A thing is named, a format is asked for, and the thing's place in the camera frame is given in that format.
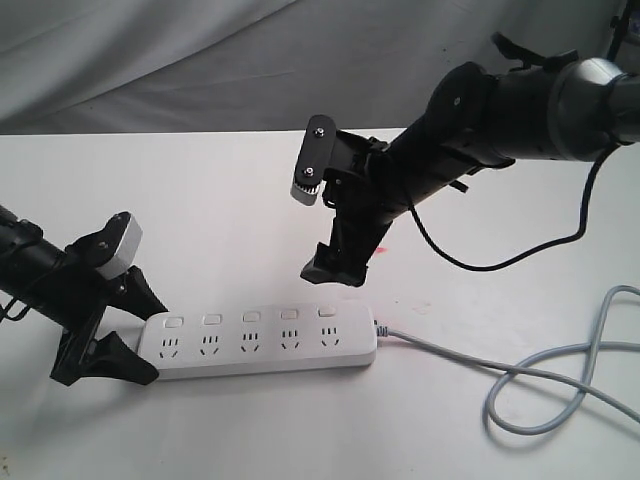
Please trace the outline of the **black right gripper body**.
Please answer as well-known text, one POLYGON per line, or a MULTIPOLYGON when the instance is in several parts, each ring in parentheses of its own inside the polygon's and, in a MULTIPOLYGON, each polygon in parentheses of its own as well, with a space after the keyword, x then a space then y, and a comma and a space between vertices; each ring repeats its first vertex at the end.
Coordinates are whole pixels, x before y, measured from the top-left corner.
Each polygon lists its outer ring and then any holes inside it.
POLYGON ((330 273, 362 272, 392 223, 394 200, 389 192, 389 148, 404 147, 408 132, 389 142, 339 130, 326 170, 323 201, 335 210, 322 267, 330 273))

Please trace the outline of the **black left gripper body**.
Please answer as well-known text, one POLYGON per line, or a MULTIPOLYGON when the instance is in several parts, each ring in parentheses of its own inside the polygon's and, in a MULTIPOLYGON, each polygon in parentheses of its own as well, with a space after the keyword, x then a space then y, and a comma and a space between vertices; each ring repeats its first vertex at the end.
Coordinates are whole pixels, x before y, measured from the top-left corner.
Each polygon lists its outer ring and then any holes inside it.
POLYGON ((97 328, 111 300, 119 296, 121 278, 127 272, 106 280, 95 270, 92 260, 102 229, 67 245, 52 270, 36 284, 42 295, 40 313, 63 327, 50 377, 66 386, 83 378, 82 360, 90 342, 98 340, 97 328))

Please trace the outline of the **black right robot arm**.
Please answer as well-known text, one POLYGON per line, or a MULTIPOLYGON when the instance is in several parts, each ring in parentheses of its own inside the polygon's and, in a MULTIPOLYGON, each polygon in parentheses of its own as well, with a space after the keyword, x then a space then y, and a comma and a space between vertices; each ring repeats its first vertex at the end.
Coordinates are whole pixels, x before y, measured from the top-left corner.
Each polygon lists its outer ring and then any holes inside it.
POLYGON ((639 140, 639 79, 602 58, 570 50, 541 56, 501 34, 493 43, 516 67, 490 74, 479 64, 451 70, 425 112, 389 142, 340 130, 318 114, 308 122, 291 194, 335 213, 301 276, 313 284, 361 286, 393 221, 464 176, 519 159, 588 162, 599 169, 639 140))

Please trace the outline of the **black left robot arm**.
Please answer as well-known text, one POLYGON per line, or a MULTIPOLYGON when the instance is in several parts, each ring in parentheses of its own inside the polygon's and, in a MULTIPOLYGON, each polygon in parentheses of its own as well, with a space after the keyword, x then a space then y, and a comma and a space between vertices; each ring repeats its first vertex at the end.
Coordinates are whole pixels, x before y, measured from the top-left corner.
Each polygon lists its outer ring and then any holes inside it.
POLYGON ((52 380, 70 386, 103 377, 149 385, 158 378, 117 333, 96 336, 108 308, 143 321, 166 310, 134 264, 141 239, 138 222, 124 211, 59 249, 40 226, 1 211, 1 290, 11 298, 1 317, 17 322, 35 310, 61 326, 52 380))

